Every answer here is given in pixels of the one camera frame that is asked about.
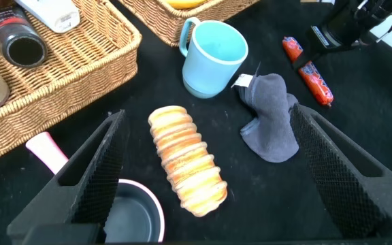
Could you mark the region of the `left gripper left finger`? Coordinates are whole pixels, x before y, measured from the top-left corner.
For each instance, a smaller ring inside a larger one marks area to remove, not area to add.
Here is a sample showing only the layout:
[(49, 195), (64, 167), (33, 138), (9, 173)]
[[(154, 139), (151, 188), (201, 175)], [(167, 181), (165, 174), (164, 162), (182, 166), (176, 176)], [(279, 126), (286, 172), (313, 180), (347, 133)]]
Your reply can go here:
[(104, 242), (129, 133), (124, 110), (107, 117), (7, 226), (12, 243)]

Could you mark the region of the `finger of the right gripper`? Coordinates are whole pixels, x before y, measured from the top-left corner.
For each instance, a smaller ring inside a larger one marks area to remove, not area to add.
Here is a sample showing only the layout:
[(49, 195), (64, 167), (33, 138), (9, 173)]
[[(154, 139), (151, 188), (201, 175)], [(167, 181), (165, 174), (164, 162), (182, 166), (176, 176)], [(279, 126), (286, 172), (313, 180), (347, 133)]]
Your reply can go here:
[(292, 63), (294, 70), (298, 70), (310, 61), (317, 60), (321, 57), (321, 53), (313, 50), (304, 50)]

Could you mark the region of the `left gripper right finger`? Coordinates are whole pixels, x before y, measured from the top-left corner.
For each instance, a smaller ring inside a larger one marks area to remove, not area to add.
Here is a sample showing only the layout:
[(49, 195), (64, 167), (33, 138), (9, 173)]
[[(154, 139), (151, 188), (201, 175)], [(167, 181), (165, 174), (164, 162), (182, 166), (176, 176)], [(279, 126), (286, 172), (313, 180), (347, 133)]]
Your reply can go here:
[(342, 235), (392, 236), (392, 171), (311, 108), (294, 105), (291, 126)]

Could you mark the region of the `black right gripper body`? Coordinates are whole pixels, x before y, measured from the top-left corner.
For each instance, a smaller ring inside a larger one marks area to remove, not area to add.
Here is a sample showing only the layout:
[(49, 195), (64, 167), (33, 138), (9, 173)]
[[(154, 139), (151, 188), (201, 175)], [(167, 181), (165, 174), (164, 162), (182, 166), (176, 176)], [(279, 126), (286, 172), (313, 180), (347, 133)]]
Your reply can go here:
[(306, 36), (310, 42), (310, 49), (319, 54), (327, 54), (334, 52), (340, 47), (340, 44), (335, 41), (328, 33), (322, 31), (318, 26), (311, 26)]

